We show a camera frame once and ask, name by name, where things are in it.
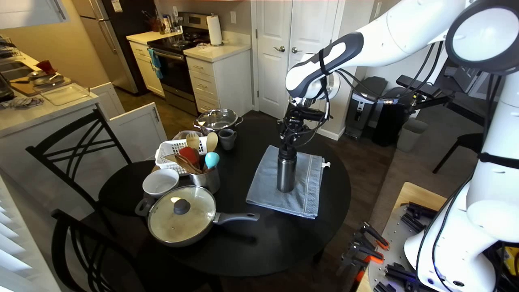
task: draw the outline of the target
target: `trash can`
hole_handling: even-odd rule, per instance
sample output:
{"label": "trash can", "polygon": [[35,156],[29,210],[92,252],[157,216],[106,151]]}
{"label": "trash can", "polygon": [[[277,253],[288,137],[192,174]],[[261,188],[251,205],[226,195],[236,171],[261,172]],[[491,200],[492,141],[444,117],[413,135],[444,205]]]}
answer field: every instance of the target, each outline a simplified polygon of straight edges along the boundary
{"label": "trash can", "polygon": [[426,124],[416,119],[408,119],[398,132],[398,141],[395,145],[400,151],[411,151],[419,137],[426,130]]}
{"label": "trash can", "polygon": [[407,88],[392,88],[384,93],[382,99],[385,102],[379,112],[371,141],[379,146],[389,146],[397,143],[398,132],[408,119],[411,91]]}
{"label": "trash can", "polygon": [[350,106],[345,115],[345,135],[358,140],[371,117],[379,96],[384,93],[387,81],[369,76],[361,80],[351,91]]}

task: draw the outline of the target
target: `glass lid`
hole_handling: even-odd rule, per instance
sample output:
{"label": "glass lid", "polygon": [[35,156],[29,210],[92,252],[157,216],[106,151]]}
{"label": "glass lid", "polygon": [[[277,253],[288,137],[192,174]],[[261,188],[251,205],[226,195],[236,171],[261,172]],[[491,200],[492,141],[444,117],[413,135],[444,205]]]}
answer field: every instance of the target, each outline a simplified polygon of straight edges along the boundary
{"label": "glass lid", "polygon": [[150,208],[147,227],[163,244],[184,244],[201,235],[215,216],[212,195],[201,187],[168,192]]}

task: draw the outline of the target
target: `metal pot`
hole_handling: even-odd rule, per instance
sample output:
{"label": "metal pot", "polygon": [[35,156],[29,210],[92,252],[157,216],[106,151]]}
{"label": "metal pot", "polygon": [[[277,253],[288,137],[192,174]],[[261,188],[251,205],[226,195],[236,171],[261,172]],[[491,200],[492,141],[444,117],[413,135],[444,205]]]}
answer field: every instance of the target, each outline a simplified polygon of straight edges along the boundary
{"label": "metal pot", "polygon": [[243,122],[243,117],[236,115],[230,109],[212,109],[194,120],[194,128],[210,133],[218,132]]}
{"label": "metal pot", "polygon": [[217,213],[212,195],[205,188],[189,185],[175,188],[154,203],[147,229],[168,247],[184,247],[197,242],[212,224],[257,219],[256,213]]}

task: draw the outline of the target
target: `towel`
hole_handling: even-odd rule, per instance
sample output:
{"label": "towel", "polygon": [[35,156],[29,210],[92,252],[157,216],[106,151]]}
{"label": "towel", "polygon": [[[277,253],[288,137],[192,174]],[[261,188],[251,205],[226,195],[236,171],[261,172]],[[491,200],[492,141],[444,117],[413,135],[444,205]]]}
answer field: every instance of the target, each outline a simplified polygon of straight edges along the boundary
{"label": "towel", "polygon": [[152,65],[152,70],[155,72],[157,78],[162,80],[163,75],[160,72],[160,60],[158,57],[155,55],[154,49],[152,47],[147,47],[147,54],[150,57],[150,65]]}
{"label": "towel", "polygon": [[277,190],[277,153],[275,146],[267,146],[244,201],[278,213],[314,219],[319,213],[324,159],[296,153],[295,187],[291,192],[282,193]]}

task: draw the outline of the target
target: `black trash can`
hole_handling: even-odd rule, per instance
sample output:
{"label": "black trash can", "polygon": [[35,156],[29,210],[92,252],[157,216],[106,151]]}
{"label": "black trash can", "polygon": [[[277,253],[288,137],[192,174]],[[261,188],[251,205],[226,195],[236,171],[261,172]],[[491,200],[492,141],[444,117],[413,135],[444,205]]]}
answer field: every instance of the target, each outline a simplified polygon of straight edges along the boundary
{"label": "black trash can", "polygon": [[384,101],[392,101],[384,104],[379,112],[376,128],[372,132],[371,141],[379,146],[395,145],[398,140],[398,132],[405,120],[408,119],[411,106],[411,91],[407,88],[392,88],[384,93]]}
{"label": "black trash can", "polygon": [[382,96],[387,81],[379,76],[361,80],[351,91],[350,106],[345,115],[345,135],[358,140],[368,125],[368,120]]}

